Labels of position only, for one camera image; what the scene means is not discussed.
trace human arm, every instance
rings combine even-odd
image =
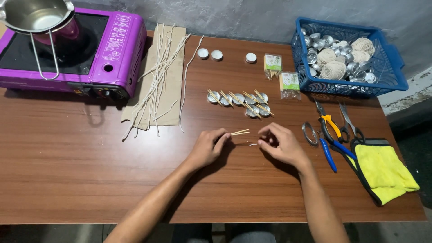
[[[272,123],[259,132],[260,147],[273,158],[293,165],[299,172],[306,218],[316,243],[348,243],[342,221],[325,193],[308,156],[294,134],[279,124]]]
[[[215,161],[230,137],[223,128],[203,131],[189,156],[124,216],[105,243],[138,243],[145,239],[190,176]]]

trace yellow microfiber cloth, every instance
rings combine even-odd
[[[365,144],[353,141],[351,150],[357,160],[344,157],[378,205],[420,189],[387,140],[366,139]]]

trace yellow pliers handle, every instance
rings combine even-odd
[[[337,135],[338,138],[342,136],[342,134],[340,133],[339,127],[336,125],[336,123],[334,123],[334,122],[331,120],[331,116],[330,116],[330,115],[322,115],[322,116],[320,116],[320,118],[318,118],[318,120],[319,120],[320,123],[321,123],[321,129],[322,129],[322,131],[323,131],[323,134],[324,134],[325,138],[326,138],[330,143],[333,142],[333,141],[332,141],[333,138],[331,137],[330,133],[328,132],[328,129],[327,129],[327,123],[330,124],[330,126],[331,126],[331,127],[333,128],[333,130],[336,132],[336,135]]]

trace blue plastic basket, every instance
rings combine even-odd
[[[401,72],[405,64],[396,47],[387,43],[380,29],[303,17],[297,18],[296,26],[297,29],[292,37],[291,44],[295,70],[299,73],[300,90],[370,98],[394,90],[405,91],[408,89],[407,80]],[[321,33],[321,36],[330,35],[340,41],[355,41],[360,37],[370,39],[375,46],[375,53],[370,61],[379,82],[377,84],[354,84],[345,80],[327,80],[312,77],[309,68],[304,66],[308,65],[306,59],[307,48],[300,28],[305,28],[308,35]]]

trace hand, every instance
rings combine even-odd
[[[219,157],[225,142],[230,138],[231,133],[224,128],[201,132],[185,162],[193,169],[200,169],[213,163]]]
[[[273,122],[263,127],[258,134],[261,135],[258,140],[261,149],[273,158],[293,165],[299,172],[310,167],[308,156],[291,130]]]

